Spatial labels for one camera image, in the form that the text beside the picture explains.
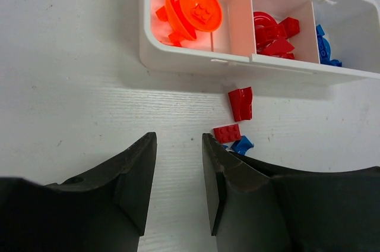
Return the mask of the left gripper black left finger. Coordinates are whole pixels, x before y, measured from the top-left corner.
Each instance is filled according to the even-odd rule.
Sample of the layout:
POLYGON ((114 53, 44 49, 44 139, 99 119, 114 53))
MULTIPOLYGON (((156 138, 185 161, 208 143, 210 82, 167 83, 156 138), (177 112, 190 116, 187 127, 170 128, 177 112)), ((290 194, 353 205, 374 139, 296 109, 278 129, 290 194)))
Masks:
POLYGON ((156 156, 150 132, 60 184, 1 178, 1 250, 137 251, 156 156))

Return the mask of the orange lego brick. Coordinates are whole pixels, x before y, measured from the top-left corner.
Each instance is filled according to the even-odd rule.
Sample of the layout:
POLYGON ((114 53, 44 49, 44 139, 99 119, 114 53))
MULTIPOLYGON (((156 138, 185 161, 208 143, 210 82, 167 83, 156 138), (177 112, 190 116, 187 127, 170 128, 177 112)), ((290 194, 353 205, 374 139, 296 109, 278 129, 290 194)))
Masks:
POLYGON ((168 38, 173 46, 180 47, 180 48, 182 47, 181 43, 184 40, 184 38, 179 33, 173 32, 168 35, 168 38))
POLYGON ((156 11, 156 16, 160 21, 167 22, 168 21, 168 16, 167 16, 167 11, 166 7, 162 6, 156 11))

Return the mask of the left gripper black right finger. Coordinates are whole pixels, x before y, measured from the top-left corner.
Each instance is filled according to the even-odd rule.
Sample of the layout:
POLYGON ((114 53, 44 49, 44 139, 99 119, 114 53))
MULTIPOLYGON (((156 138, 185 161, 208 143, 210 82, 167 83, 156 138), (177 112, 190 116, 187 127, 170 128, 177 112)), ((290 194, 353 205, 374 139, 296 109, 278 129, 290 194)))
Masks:
POLYGON ((378 251, 379 168, 308 172, 227 151, 202 136, 218 251, 378 251))

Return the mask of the red round lego piece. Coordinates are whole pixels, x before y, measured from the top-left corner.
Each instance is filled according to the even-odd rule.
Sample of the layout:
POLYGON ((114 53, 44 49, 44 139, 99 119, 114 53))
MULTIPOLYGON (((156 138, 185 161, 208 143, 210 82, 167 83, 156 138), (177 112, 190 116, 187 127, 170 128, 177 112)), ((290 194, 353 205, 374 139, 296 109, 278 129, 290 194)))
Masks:
POLYGON ((254 11, 256 48, 268 46, 280 37, 287 38, 283 26, 266 12, 254 11))

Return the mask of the blue arch lego piece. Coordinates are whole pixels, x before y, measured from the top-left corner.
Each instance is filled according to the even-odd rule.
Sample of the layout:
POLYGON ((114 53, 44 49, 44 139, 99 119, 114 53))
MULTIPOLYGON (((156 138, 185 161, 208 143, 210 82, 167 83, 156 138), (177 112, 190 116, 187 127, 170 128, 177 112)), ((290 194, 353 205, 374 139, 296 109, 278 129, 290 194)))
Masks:
POLYGON ((331 59, 331 46, 324 37, 325 32, 319 24, 316 26, 316 38, 318 42, 319 60, 322 65, 330 65, 334 67, 342 67, 342 62, 337 59, 331 59))

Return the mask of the orange round lego piece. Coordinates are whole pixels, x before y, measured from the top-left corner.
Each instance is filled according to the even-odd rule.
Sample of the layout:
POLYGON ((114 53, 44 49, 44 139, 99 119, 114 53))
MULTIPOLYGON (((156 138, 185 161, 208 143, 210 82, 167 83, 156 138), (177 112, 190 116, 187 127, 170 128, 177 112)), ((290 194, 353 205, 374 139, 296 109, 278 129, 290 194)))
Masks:
POLYGON ((164 6, 172 33, 179 33, 184 40, 195 41, 197 31, 211 33, 223 21, 218 0, 164 0, 164 6))

